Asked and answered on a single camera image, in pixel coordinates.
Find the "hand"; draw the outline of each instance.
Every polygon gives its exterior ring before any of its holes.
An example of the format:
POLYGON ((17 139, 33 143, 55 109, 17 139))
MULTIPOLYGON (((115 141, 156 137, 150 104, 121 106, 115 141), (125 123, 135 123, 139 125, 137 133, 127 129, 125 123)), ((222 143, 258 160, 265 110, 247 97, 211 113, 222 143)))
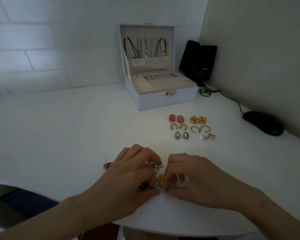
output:
POLYGON ((124 148, 108 170, 88 190, 75 196, 85 229, 89 230, 124 218, 158 195, 156 175, 146 162, 161 165, 160 157, 140 145, 124 148), (149 188, 139 186, 148 182, 149 188))
POLYGON ((240 211, 252 204, 260 190, 253 188, 221 170, 205 157, 171 154, 163 176, 165 190, 176 184, 177 175, 181 183, 185 175, 191 182, 188 189, 175 188, 168 194, 196 205, 240 211))

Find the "forearm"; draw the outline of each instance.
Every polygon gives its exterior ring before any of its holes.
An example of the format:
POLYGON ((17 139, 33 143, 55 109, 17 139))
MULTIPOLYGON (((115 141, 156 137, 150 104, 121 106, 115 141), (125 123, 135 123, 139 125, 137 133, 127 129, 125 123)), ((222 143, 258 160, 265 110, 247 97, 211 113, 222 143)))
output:
POLYGON ((242 213, 269 240, 300 239, 300 221, 278 206, 262 191, 255 189, 255 199, 239 206, 242 213))
POLYGON ((84 231, 80 212, 70 197, 57 206, 0 233, 0 240, 69 240, 84 231))

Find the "jewelry box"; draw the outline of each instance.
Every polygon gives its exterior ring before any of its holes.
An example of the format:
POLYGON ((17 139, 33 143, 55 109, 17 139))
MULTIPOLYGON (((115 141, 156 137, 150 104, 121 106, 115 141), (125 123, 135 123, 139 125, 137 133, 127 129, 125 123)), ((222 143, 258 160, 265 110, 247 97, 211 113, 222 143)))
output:
POLYGON ((175 70, 175 28, 117 25, 125 87, 138 111, 193 101, 197 84, 175 70))

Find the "desk surface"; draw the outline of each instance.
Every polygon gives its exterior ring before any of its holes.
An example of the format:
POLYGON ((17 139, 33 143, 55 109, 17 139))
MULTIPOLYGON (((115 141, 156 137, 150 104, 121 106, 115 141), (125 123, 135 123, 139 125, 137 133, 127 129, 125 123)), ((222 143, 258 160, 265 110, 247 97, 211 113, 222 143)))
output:
MULTIPOLYGON (((138 112, 122 84, 0 98, 0 183, 63 200, 90 187, 124 147, 208 157, 224 171, 260 188, 300 219, 300 140, 272 137, 243 120, 238 104, 221 94, 138 112), (175 140, 169 114, 205 116, 214 140, 175 140)), ((164 193, 125 226, 185 236, 243 234, 256 228, 242 215, 209 209, 164 193)))

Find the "computer mouse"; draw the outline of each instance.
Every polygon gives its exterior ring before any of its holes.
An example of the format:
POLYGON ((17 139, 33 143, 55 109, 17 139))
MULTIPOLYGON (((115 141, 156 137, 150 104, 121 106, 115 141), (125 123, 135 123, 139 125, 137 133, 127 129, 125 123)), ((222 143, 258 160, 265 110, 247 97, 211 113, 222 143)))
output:
POLYGON ((280 136, 284 132, 284 125, 276 117, 269 115, 267 113, 248 111, 245 112, 242 117, 254 124, 264 133, 271 136, 280 136))

